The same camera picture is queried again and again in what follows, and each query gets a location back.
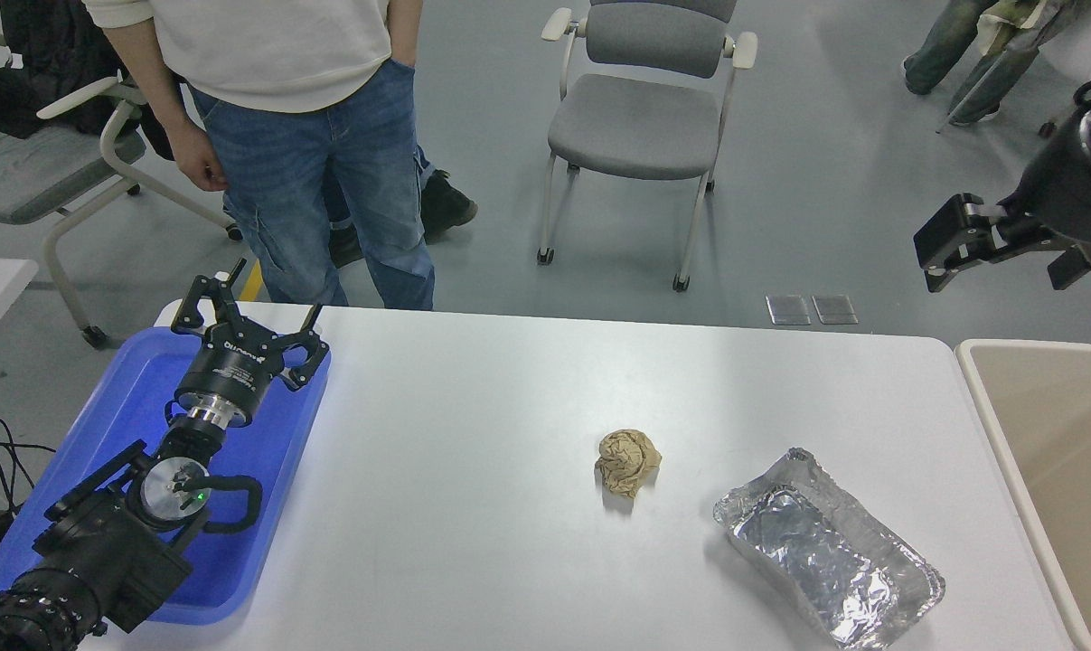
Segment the person's right hand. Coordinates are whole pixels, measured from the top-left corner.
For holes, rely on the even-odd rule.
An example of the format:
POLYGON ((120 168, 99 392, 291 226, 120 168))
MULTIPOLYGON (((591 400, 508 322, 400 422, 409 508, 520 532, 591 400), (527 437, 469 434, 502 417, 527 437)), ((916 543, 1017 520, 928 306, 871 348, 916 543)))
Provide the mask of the person's right hand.
POLYGON ((226 191, 230 188, 205 129, 185 120, 165 126, 165 135, 172 146, 177 168, 195 188, 203 191, 226 191))

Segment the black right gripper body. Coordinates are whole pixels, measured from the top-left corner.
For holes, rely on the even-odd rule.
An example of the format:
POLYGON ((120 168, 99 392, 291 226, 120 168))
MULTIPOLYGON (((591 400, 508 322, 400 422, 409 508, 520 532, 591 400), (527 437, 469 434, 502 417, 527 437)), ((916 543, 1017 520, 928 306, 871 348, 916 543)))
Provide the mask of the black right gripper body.
POLYGON ((1063 238, 1091 243, 1091 159, 1078 140, 1050 138, 1005 205, 1063 238))

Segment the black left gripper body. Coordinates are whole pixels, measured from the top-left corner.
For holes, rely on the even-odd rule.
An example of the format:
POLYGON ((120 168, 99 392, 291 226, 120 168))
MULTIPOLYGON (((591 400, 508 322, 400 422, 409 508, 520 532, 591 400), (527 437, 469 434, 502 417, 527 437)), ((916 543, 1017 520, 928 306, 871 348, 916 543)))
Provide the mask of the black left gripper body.
POLYGON ((248 426, 273 376, 284 367, 281 352, 272 347, 276 337, 267 328, 206 328, 173 400, 189 413, 195 409, 215 412, 216 425, 248 426), (228 417, 227 424, 221 423, 223 415, 228 417))

